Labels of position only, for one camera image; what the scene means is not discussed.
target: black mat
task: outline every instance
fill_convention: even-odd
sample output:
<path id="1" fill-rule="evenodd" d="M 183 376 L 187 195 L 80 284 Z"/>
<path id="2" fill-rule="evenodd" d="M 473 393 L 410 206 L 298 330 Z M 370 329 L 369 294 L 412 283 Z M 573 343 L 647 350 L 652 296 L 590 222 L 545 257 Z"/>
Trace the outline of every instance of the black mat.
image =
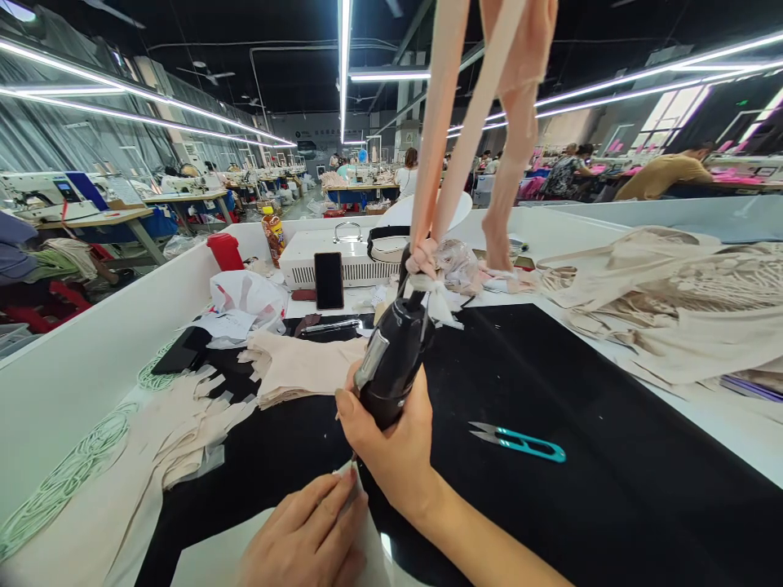
<path id="1" fill-rule="evenodd" d="M 425 360 L 432 463 L 478 510 L 580 587 L 780 584 L 777 486 L 536 307 L 459 318 L 465 330 L 441 329 Z M 210 362 L 242 399 L 255 385 L 235 356 Z M 165 495 L 136 584 L 168 585 L 182 549 L 342 465 L 351 451 L 335 412 L 332 398 L 298 399 L 237 426 L 223 466 Z M 568 460 L 488 444 L 468 421 L 557 443 Z M 400 565 L 430 585 L 468 585 L 361 475 Z"/>

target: black hair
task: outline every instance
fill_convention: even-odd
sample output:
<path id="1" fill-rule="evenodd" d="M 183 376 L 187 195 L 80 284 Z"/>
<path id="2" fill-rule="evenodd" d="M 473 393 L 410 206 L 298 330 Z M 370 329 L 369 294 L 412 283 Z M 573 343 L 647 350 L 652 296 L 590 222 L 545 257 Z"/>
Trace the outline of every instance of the black hair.
<path id="1" fill-rule="evenodd" d="M 594 150 L 595 147 L 593 147 L 590 143 L 585 143 L 583 145 L 579 145 L 579 148 L 577 149 L 577 155 L 592 155 Z"/>
<path id="2" fill-rule="evenodd" d="M 715 147 L 717 145 L 714 141 L 693 141 L 692 143 L 688 143 L 687 147 L 685 148 L 686 151 L 714 151 Z"/>

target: hand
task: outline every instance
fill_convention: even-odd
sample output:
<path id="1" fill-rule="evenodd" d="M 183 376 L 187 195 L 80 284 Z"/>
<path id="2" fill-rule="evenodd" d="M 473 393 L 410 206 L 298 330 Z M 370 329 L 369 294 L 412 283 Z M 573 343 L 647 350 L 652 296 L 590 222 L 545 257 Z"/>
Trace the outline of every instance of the hand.
<path id="1" fill-rule="evenodd" d="M 323 475 L 291 493 L 247 547 L 240 567 L 241 587 L 354 585 L 365 566 L 352 549 L 367 515 L 361 493 L 339 517 L 356 485 L 356 469 L 342 478 Z"/>
<path id="2" fill-rule="evenodd" d="M 353 388 L 353 375 L 360 364 L 349 370 L 346 390 Z M 338 390 L 335 399 L 348 443 L 389 503 L 415 526 L 439 501 L 440 490 L 440 476 L 430 465 L 432 406 L 424 367 L 416 375 L 402 417 L 386 432 L 378 429 L 350 391 Z"/>

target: teal scissors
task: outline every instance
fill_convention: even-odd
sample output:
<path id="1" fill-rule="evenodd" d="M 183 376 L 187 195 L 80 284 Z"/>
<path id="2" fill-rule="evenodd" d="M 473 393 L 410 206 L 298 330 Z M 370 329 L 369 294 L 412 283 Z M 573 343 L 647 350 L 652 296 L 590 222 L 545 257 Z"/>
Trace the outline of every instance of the teal scissors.
<path id="1" fill-rule="evenodd" d="M 468 422 L 468 424 L 483 430 L 484 432 L 476 432 L 475 430 L 471 430 L 470 432 L 472 435 L 478 436 L 480 439 L 486 440 L 487 442 L 500 444 L 504 448 L 513 448 L 514 450 L 520 452 L 526 452 L 535 457 L 545 458 L 548 461 L 565 462 L 565 451 L 557 444 L 553 444 L 545 440 L 535 439 L 531 436 L 521 435 L 518 432 L 507 430 L 506 428 L 501 428 L 500 426 L 491 426 L 490 424 L 482 424 L 481 422 Z M 516 438 L 521 440 L 521 443 L 511 443 L 508 442 L 508 440 L 498 438 L 497 435 Z M 536 450 L 535 448 L 531 447 L 529 443 L 538 444 L 539 446 L 546 447 L 549 450 Z"/>

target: worker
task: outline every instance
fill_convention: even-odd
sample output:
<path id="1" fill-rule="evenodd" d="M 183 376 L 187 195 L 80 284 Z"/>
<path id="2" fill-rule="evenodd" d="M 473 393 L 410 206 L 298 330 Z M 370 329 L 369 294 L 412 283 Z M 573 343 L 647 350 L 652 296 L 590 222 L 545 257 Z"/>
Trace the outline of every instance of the worker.
<path id="1" fill-rule="evenodd" d="M 346 388 L 358 367 L 348 374 Z M 463 500 L 432 468 L 432 406 L 424 368 L 392 432 L 379 430 L 351 391 L 337 390 L 335 398 L 348 443 L 391 506 L 473 585 L 571 585 Z M 365 560 L 353 544 L 367 515 L 365 493 L 343 512 L 355 484 L 351 469 L 342 478 L 318 477 L 286 497 L 250 541 L 239 585 L 354 585 Z"/>
<path id="2" fill-rule="evenodd" d="M 416 191 L 418 175 L 418 151 L 413 147 L 405 151 L 405 167 L 394 173 L 394 183 L 400 188 L 398 200 L 412 196 Z"/>
<path id="3" fill-rule="evenodd" d="M 580 145 L 574 155 L 562 157 L 552 166 L 552 171 L 546 182 L 541 186 L 544 197 L 562 198 L 564 200 L 578 200 L 581 188 L 573 184 L 577 175 L 580 177 L 593 177 L 595 174 L 587 169 L 585 159 L 589 159 L 594 148 L 591 144 Z"/>
<path id="4" fill-rule="evenodd" d="M 674 183 L 712 183 L 712 174 L 702 161 L 715 150 L 715 143 L 695 143 L 681 153 L 662 155 L 650 161 L 624 185 L 614 200 L 659 200 Z"/>
<path id="5" fill-rule="evenodd" d="M 498 151 L 498 156 L 487 164 L 487 168 L 484 170 L 484 175 L 495 175 L 500 167 L 500 158 L 503 156 L 503 151 Z"/>
<path id="6" fill-rule="evenodd" d="M 0 286 L 81 275 L 74 262 L 60 251 L 22 250 L 22 245 L 37 235 L 38 231 L 24 220 L 0 211 Z M 110 271 L 92 255 L 90 261 L 98 275 L 114 288 L 126 285 L 134 277 L 131 270 Z"/>

